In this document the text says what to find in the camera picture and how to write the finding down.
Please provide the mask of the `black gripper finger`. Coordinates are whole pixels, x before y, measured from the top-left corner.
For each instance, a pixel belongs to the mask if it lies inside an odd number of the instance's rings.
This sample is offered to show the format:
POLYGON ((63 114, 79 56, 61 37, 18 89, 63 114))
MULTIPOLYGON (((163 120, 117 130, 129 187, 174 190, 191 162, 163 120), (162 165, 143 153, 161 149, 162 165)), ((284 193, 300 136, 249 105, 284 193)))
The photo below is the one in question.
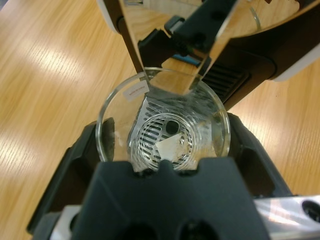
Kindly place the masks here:
POLYGON ((97 147, 96 125, 95 121, 86 125, 65 151, 26 227, 28 233, 35 233, 45 215, 82 204, 96 167, 103 161, 97 147))
POLYGON ((242 123, 228 114, 230 148, 240 174, 254 198, 292 197, 293 194, 261 142, 242 123))

